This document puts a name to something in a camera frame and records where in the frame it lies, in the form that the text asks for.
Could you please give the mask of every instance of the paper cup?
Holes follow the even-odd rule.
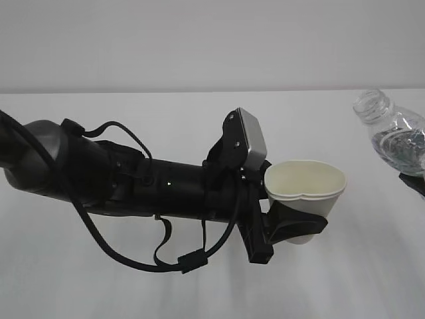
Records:
[[[312,160],[291,160],[270,166],[264,175],[270,205],[279,201],[285,206],[327,217],[347,185],[345,174],[336,167]],[[287,241],[305,244],[313,235]]]

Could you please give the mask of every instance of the water bottle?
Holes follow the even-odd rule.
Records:
[[[424,175],[425,118],[395,105],[380,90],[363,92],[353,109],[367,127],[373,148],[389,166],[406,175]]]

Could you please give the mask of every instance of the bottle neck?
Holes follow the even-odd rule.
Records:
[[[382,91],[368,90],[354,102],[353,109],[364,124],[371,125],[391,114],[394,103]]]

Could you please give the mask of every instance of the black cable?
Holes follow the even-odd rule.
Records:
[[[202,225],[202,248],[205,251],[207,247],[207,222],[205,221],[205,217],[202,217],[201,219],[201,225]]]
[[[162,218],[159,215],[156,215],[155,219],[163,222],[164,228],[165,228],[165,234],[164,234],[164,239],[161,241],[161,243],[159,244],[159,246],[155,249],[155,252],[153,253],[153,261],[155,261],[155,264],[157,264],[158,266],[170,266],[170,264],[167,264],[167,263],[163,262],[161,259],[159,259],[158,256],[157,256],[157,253],[158,253],[158,250],[163,245],[165,245],[167,241],[170,240],[171,233],[173,231],[173,227],[171,225],[171,222],[168,219]]]
[[[207,254],[207,257],[211,257],[213,256],[223,245],[224,243],[227,241],[227,239],[229,238],[230,234],[232,233],[233,227],[236,224],[236,221],[238,219],[238,215],[239,215],[239,208],[240,208],[240,200],[241,200],[241,196],[240,196],[240,178],[239,178],[239,174],[236,176],[236,204],[234,205],[234,211],[232,214],[232,217],[230,218],[230,221],[227,224],[226,229],[224,230],[223,235],[221,236],[221,238],[215,243],[214,246],[212,246],[209,250],[207,250],[205,253]]]
[[[77,210],[77,213],[79,214],[81,220],[87,227],[87,230],[90,232],[93,239],[96,241],[96,243],[99,245],[99,247],[112,259],[115,261],[126,265],[130,268],[134,268],[137,270],[144,270],[147,272],[171,272],[171,271],[183,271],[183,267],[180,264],[167,264],[164,262],[161,262],[161,266],[158,265],[149,265],[140,263],[134,260],[131,260],[119,253],[117,253],[109,244],[105,241],[105,239],[100,234],[99,230],[96,228],[93,220],[90,218],[86,208],[81,204],[81,202],[78,200],[77,194],[75,194],[74,189],[72,188],[71,184],[68,181],[68,178],[62,173],[56,162],[53,160],[51,155],[46,151],[44,146],[24,127],[22,124],[20,124],[18,121],[16,121],[14,118],[10,117],[8,114],[4,113],[2,110],[0,110],[0,116],[2,117],[1,120],[6,122],[6,124],[10,125],[16,133],[18,133],[33,149],[40,155],[42,160],[45,162],[45,164],[48,166],[48,168],[53,172],[56,181],[58,182],[59,186],[61,186],[63,192],[67,194],[71,204],[73,204],[75,210]],[[151,153],[149,150],[143,145],[143,143],[135,136],[129,129],[127,129],[124,125],[118,123],[118,122],[107,122],[97,128],[94,131],[86,132],[84,136],[90,137],[90,136],[98,136],[100,135],[108,126],[117,126],[124,131],[126,131],[147,153],[149,156],[149,159],[151,161]],[[232,214],[232,217],[230,218],[230,221],[222,235],[222,237],[217,241],[217,243],[211,247],[207,252],[205,252],[207,258],[215,254],[226,242],[226,240],[229,238],[234,225],[236,224],[236,220],[238,218],[239,208],[240,208],[240,179],[236,178],[236,204],[234,206],[234,212]],[[204,233],[204,244],[206,243],[206,233]]]
[[[105,130],[107,128],[109,128],[110,126],[116,126],[118,128],[121,128],[125,133],[127,133],[137,144],[139,144],[139,146],[145,151],[146,155],[149,158],[149,166],[147,167],[147,175],[152,175],[152,154],[149,151],[149,149],[145,146],[145,144],[143,144],[143,142],[130,130],[128,129],[125,125],[116,122],[116,121],[109,121],[106,123],[103,123],[101,126],[99,126],[98,128],[96,128],[95,130],[92,131],[85,131],[83,133],[83,136],[87,137],[87,138],[97,138],[100,134],[102,134],[103,132],[105,132]]]

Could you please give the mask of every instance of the robotic arm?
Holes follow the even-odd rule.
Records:
[[[125,130],[146,156],[110,141],[90,140],[109,126]],[[153,159],[143,143],[117,122],[107,122],[91,132],[68,119],[61,125],[39,120],[22,126],[0,111],[0,167],[16,189],[71,202],[100,248],[119,263],[139,270],[186,273],[206,265],[235,225],[249,261],[260,264],[272,257],[272,245],[320,233],[327,220],[318,215],[277,201],[269,212],[261,212],[259,200],[268,198],[264,173],[271,164],[266,160],[258,120],[238,108],[227,115],[222,129],[222,137],[197,166]],[[156,257],[157,249],[156,265],[147,265],[115,252],[88,213],[155,216],[165,225],[160,246],[171,234],[171,224],[162,216],[225,222],[227,228],[209,250],[204,247],[179,257],[172,265]]]

